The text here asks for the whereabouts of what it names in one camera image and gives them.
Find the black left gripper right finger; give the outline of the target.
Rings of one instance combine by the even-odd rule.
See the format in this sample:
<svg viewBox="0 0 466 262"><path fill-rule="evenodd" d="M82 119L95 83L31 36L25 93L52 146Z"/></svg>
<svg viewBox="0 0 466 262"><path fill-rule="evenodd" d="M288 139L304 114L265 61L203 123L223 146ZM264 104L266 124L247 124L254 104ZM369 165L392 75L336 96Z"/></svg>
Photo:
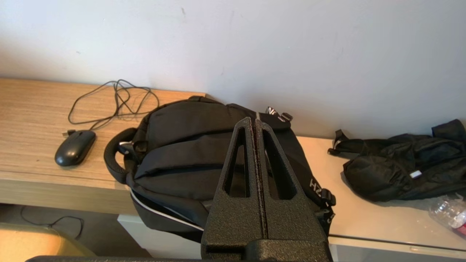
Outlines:
<svg viewBox="0 0 466 262"><path fill-rule="evenodd" d="M261 193L267 238L327 240L272 128L259 119L255 120L255 144L259 176L263 179Z"/></svg>

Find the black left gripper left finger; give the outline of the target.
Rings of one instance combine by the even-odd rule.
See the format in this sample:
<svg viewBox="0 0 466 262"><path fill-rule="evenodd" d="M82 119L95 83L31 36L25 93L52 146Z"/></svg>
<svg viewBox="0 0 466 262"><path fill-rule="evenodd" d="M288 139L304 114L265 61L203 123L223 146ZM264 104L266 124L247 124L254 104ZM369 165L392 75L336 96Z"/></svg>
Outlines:
<svg viewBox="0 0 466 262"><path fill-rule="evenodd" d="M231 196L237 153L243 146L245 197ZM225 163L201 241L204 260L239 261L246 246L265 235L261 176L258 169L254 127L250 117L235 125Z"/></svg>

